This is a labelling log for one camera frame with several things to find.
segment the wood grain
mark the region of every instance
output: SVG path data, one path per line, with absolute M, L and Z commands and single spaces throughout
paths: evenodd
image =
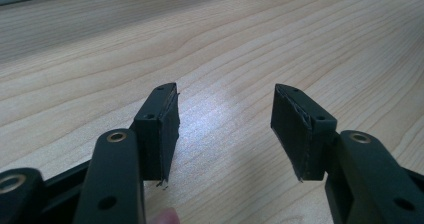
M 176 81 L 180 139 L 149 217 L 331 223 L 269 127 L 275 83 L 304 90 L 424 173 L 424 0 L 34 0 L 0 7 L 0 171 L 52 177 Z

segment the screw hole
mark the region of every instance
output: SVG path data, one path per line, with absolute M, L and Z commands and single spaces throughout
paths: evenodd
M 153 119 L 153 118 L 155 118 L 155 115 L 153 115 L 153 114 L 147 114 L 147 115 L 144 115 L 144 118 L 146 118 L 146 119 Z
M 360 134 L 360 133 L 352 133 L 352 134 L 349 135 L 349 137 L 352 140 L 359 142 L 359 143 L 364 143 L 364 144 L 371 143 L 371 139 L 368 136 L 365 136 L 365 135 Z
M 116 197 L 108 196 L 108 197 L 105 197 L 102 200 L 100 200 L 97 207 L 100 210 L 108 210 L 108 209 L 112 208 L 113 206 L 115 206 L 116 202 L 117 202 Z
M 19 186 L 21 186 L 26 180 L 26 176 L 22 174 L 13 174 L 6 176 L 0 180 L 0 194 L 8 193 Z
M 125 132 L 114 132 L 107 137 L 108 142 L 120 142 L 127 138 Z
M 394 202 L 396 203 L 396 205 L 402 209 L 405 209 L 407 211 L 413 211 L 415 210 L 415 206 L 410 203 L 409 201 L 403 199 L 403 198 L 395 198 Z

